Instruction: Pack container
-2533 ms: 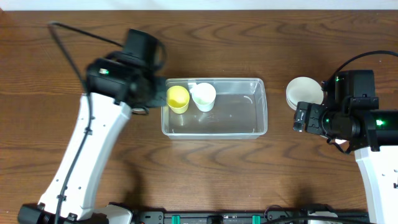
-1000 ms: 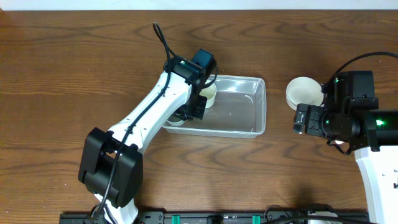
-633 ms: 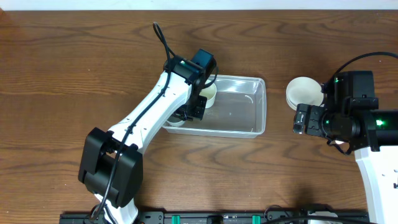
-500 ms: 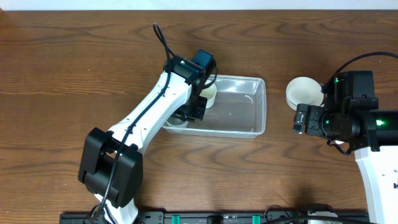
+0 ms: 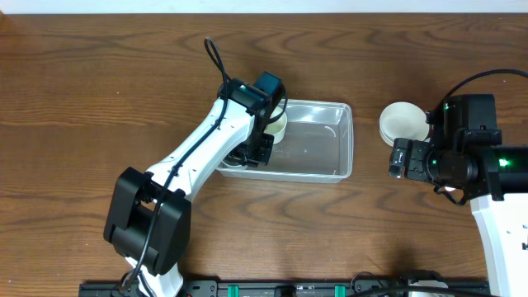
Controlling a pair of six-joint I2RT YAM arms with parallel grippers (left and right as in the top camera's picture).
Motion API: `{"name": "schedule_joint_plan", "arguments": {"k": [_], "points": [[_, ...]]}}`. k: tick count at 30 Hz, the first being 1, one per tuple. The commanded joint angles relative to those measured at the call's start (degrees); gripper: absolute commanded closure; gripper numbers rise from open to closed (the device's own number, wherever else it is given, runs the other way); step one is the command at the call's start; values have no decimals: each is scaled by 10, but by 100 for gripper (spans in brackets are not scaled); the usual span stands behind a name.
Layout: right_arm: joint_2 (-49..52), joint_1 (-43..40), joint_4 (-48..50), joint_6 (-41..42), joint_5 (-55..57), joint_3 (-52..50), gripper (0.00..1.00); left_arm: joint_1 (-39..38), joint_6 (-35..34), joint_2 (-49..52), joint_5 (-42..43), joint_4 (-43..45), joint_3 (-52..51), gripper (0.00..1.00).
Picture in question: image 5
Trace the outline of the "white plastic cup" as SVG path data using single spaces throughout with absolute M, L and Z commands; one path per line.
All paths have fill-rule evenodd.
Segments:
M 283 140 L 288 122 L 287 115 L 280 107 L 277 107 L 271 114 L 271 117 L 276 116 L 280 116 L 280 118 L 277 121 L 268 124 L 264 129 L 265 134 L 271 135 L 274 138 L 273 144 L 278 144 Z

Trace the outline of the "grey plastic cup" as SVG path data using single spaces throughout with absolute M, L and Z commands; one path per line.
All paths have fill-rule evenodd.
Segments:
M 235 161 L 224 159 L 222 161 L 222 164 L 227 169 L 233 169 L 233 170 L 246 170 L 248 168 L 247 165 L 237 163 Z

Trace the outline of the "grey plastic bowl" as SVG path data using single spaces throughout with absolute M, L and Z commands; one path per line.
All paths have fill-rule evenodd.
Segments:
M 425 140 L 430 132 L 426 113 L 409 102 L 395 102 L 386 106 L 379 118 L 382 140 L 392 147 L 397 138 Z

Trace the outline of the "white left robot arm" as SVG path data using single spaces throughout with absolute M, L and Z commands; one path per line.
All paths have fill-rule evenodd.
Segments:
M 281 95 L 240 86 L 219 96 L 210 113 L 172 153 L 146 172 L 118 177 L 103 237 L 132 265 L 118 290 L 135 281 L 147 296 L 175 296 L 182 287 L 177 263 L 191 233 L 191 204 L 225 159 L 257 166 L 273 145 L 265 134 Z

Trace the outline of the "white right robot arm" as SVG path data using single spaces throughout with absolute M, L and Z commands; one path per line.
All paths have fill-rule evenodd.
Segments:
M 490 291 L 527 294 L 527 147 L 506 146 L 491 94 L 447 97 L 427 114 L 429 141 L 396 138 L 392 177 L 425 182 L 438 195 L 461 190 L 483 243 Z

